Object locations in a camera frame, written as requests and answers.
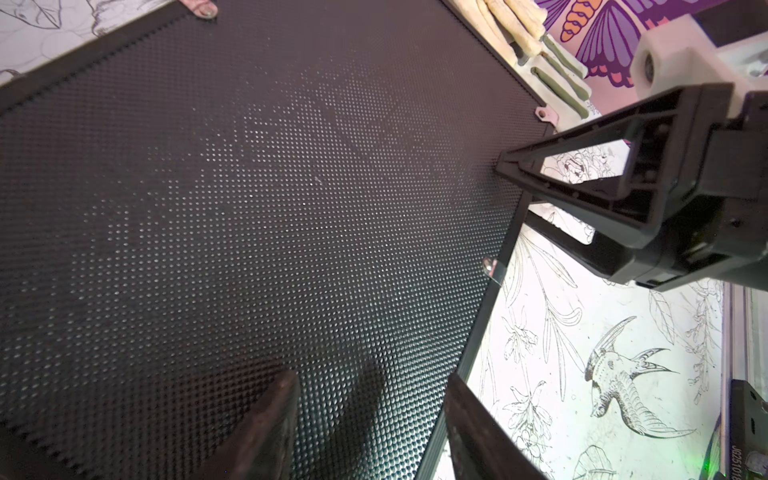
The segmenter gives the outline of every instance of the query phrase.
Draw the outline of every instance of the butterfly wing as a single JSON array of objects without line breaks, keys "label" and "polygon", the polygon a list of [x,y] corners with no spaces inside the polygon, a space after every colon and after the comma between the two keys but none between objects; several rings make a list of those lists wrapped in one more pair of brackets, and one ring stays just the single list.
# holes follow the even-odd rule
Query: butterfly wing
[{"label": "butterfly wing", "polygon": [[567,7],[569,3],[571,3],[571,0],[536,0],[536,5],[547,10],[547,19],[544,20],[544,28],[549,30],[549,28],[554,25],[554,22],[560,18],[560,15],[562,15],[563,10],[565,10],[565,7]]},{"label": "butterfly wing", "polygon": [[698,12],[723,0],[621,0],[649,30],[687,13]]},{"label": "butterfly wing", "polygon": [[587,76],[608,77],[615,87],[632,87],[629,66],[639,41],[640,31],[631,18],[615,0],[608,0],[584,37],[576,58],[589,68]]}]

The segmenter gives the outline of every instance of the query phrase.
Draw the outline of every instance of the hummingbird drawing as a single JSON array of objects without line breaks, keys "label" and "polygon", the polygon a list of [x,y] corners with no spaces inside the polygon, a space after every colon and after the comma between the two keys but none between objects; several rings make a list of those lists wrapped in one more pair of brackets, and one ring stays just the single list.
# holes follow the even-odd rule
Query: hummingbird drawing
[{"label": "hummingbird drawing", "polygon": [[666,349],[648,349],[633,358],[627,358],[614,349],[616,338],[629,322],[637,317],[622,320],[606,333],[592,350],[584,371],[584,379],[592,381],[592,416],[602,417],[611,401],[621,410],[621,418],[633,432],[656,439],[673,439],[688,435],[694,430],[676,430],[666,426],[640,400],[634,378],[644,373],[671,372],[648,362],[648,358]]}]

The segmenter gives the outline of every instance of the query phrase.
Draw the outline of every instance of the orange pattern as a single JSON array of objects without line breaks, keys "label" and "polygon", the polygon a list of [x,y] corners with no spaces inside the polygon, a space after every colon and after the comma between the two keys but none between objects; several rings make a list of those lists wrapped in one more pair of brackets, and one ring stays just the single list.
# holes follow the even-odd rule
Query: orange pattern
[{"label": "orange pattern", "polygon": [[603,0],[576,0],[565,16],[560,41],[568,41],[578,35],[578,32],[586,26],[602,3]]}]

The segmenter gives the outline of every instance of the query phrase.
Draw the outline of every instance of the bolt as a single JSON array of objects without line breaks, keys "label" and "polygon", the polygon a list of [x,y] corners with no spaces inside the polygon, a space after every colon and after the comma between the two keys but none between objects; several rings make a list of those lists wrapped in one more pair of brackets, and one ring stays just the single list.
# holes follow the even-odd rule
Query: bolt
[{"label": "bolt", "polygon": [[654,58],[650,56],[650,52],[645,55],[645,79],[649,84],[654,83]]},{"label": "bolt", "polygon": [[670,126],[668,124],[659,124],[659,126],[656,127],[656,131],[654,132],[657,138],[666,137],[669,133],[670,133]]}]

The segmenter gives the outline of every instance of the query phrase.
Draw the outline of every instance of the perforated metal sheet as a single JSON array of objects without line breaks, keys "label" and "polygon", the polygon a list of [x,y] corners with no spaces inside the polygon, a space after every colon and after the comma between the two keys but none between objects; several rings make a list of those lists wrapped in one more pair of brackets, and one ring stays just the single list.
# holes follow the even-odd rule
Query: perforated metal sheet
[{"label": "perforated metal sheet", "polygon": [[188,478],[291,368],[295,478],[412,478],[536,103],[438,0],[220,10],[0,117],[0,417]]}]

